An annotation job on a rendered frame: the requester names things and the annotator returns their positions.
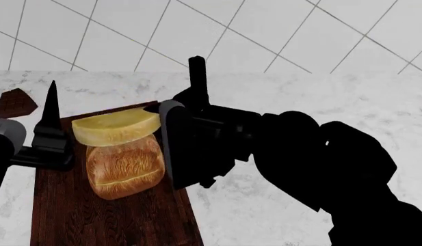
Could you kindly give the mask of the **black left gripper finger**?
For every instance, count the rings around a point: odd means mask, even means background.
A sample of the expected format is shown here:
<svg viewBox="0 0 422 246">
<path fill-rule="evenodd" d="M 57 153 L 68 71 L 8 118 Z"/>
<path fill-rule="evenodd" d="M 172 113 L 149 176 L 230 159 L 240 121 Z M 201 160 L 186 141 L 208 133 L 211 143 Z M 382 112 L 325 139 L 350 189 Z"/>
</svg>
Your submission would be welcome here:
<svg viewBox="0 0 422 246">
<path fill-rule="evenodd" d="M 34 133 L 63 133 L 55 81 L 51 82 L 40 121 Z"/>
</svg>

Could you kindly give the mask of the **yellow cheese wedge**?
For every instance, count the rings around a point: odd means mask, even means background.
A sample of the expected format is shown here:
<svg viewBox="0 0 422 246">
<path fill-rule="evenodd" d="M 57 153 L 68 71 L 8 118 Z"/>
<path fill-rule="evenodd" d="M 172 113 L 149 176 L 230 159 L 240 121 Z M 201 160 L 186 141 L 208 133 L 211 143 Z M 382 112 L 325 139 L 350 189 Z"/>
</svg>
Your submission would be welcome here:
<svg viewBox="0 0 422 246">
<path fill-rule="evenodd" d="M 141 107 L 73 120 L 71 125 L 79 143 L 108 147 L 152 135 L 161 123 L 159 114 L 147 112 Z"/>
</svg>

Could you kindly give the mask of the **brown bread loaf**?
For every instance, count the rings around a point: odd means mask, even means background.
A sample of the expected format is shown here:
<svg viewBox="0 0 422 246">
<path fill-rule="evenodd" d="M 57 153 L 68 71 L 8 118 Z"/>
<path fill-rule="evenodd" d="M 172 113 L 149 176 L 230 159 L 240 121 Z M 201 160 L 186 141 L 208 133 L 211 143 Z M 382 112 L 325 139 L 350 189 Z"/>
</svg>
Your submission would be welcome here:
<svg viewBox="0 0 422 246">
<path fill-rule="evenodd" d="M 165 174 L 161 147 L 154 135 L 108 147 L 87 147 L 90 186 L 104 200 L 116 200 L 153 188 Z"/>
</svg>

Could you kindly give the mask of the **brown chocolate bar piece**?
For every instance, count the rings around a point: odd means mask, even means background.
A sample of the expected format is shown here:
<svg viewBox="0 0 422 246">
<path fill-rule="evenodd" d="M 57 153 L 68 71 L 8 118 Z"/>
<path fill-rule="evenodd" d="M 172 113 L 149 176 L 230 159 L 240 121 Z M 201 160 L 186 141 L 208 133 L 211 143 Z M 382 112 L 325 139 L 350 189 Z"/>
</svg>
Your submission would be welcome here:
<svg viewBox="0 0 422 246">
<path fill-rule="evenodd" d="M 34 112 L 37 108 L 37 104 L 20 88 L 1 94 L 0 118 L 26 116 Z"/>
</svg>

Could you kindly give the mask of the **dark wooden cutting board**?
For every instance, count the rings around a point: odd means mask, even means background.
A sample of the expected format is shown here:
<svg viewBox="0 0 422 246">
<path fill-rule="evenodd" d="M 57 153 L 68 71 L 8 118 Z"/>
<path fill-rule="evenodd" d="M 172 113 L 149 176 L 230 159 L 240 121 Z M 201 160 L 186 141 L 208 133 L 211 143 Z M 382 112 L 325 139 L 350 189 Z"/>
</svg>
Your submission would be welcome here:
<svg viewBox="0 0 422 246">
<path fill-rule="evenodd" d="M 90 186 L 86 147 L 73 147 L 71 170 L 36 170 L 30 246 L 204 246 L 186 190 L 164 177 L 149 190 L 104 200 Z"/>
</svg>

